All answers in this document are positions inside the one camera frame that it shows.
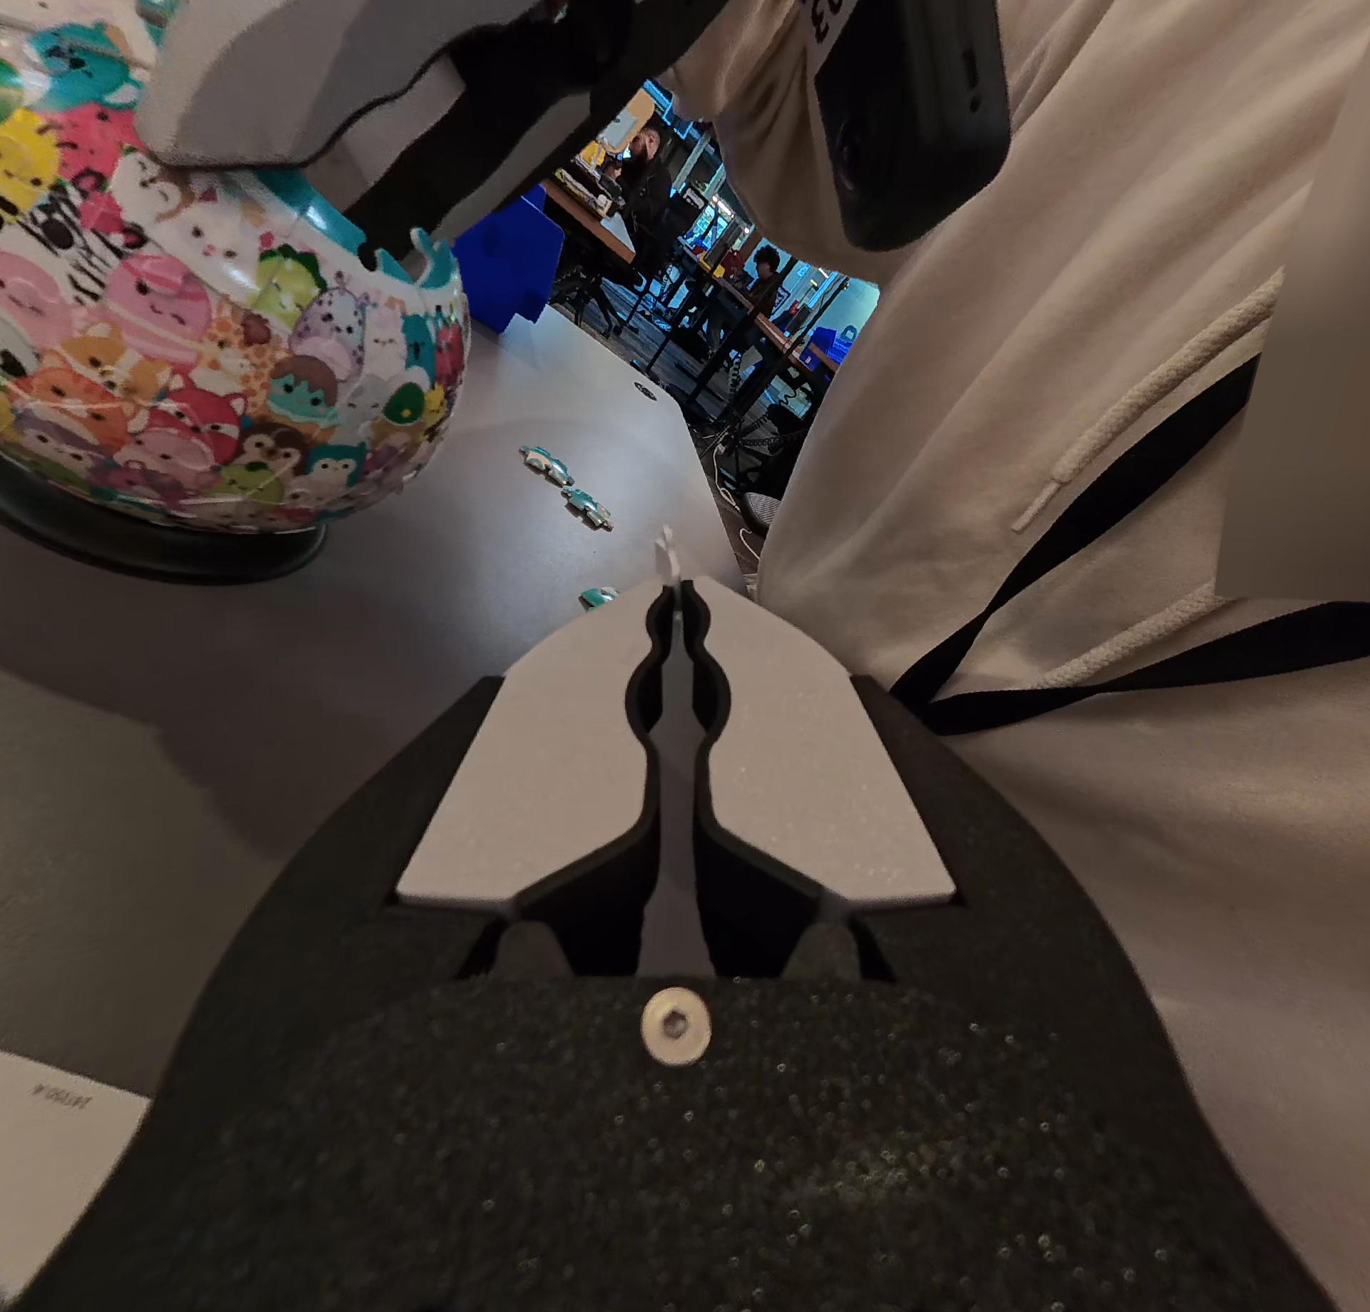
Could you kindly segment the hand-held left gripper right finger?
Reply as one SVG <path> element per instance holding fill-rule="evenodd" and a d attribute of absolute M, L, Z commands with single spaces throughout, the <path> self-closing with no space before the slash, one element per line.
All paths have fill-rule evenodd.
<path fill-rule="evenodd" d="M 681 586 L 704 729 L 695 889 L 718 976 L 779 976 L 803 934 L 957 889 L 855 675 L 712 577 Z"/>

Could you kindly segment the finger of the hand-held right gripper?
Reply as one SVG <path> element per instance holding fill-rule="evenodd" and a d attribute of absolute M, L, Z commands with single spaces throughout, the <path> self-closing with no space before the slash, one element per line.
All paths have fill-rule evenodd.
<path fill-rule="evenodd" d="M 641 84 L 563 64 L 439 62 L 307 166 L 307 222 L 352 256 L 408 256 L 415 228 L 461 238 L 596 139 Z"/>
<path fill-rule="evenodd" d="M 166 166 L 301 170 L 459 38 L 543 0 L 184 0 L 136 107 Z"/>

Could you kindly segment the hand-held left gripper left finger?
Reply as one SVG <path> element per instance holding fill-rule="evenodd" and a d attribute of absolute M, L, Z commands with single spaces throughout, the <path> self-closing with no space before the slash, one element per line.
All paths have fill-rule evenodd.
<path fill-rule="evenodd" d="M 501 680 L 400 882 L 405 905 L 552 927 L 577 976 L 634 976 L 659 877 L 661 664 L 673 592 L 647 579 Z"/>

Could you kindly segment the colourful puzzle ball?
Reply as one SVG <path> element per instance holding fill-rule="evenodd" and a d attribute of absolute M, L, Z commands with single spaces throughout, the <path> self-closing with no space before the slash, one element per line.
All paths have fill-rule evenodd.
<path fill-rule="evenodd" d="M 2 0 L 2 458 L 154 524 L 303 533 L 396 495 L 471 342 L 303 173 L 163 166 L 135 130 L 182 0 Z"/>

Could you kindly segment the black ball stand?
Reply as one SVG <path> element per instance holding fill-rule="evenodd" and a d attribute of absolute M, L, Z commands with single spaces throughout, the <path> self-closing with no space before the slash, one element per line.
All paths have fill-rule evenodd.
<path fill-rule="evenodd" d="M 70 560 L 164 584 L 246 586 L 307 569 L 329 528 L 223 533 L 166 526 L 112 511 L 2 464 L 2 526 Z"/>

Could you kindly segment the blue plastic bin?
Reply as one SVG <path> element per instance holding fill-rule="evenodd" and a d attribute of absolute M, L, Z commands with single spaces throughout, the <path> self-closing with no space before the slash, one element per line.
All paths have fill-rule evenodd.
<path fill-rule="evenodd" d="M 565 245 L 544 212 L 544 186 L 494 212 L 453 242 L 471 320 L 504 334 L 516 317 L 535 323 L 549 305 Z"/>

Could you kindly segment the printed instruction sheet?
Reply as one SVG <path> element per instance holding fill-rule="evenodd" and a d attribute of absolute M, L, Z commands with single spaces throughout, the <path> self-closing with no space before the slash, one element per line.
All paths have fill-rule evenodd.
<path fill-rule="evenodd" d="M 150 1101 L 2 1054 L 2 1300 L 62 1246 L 129 1147 Z"/>

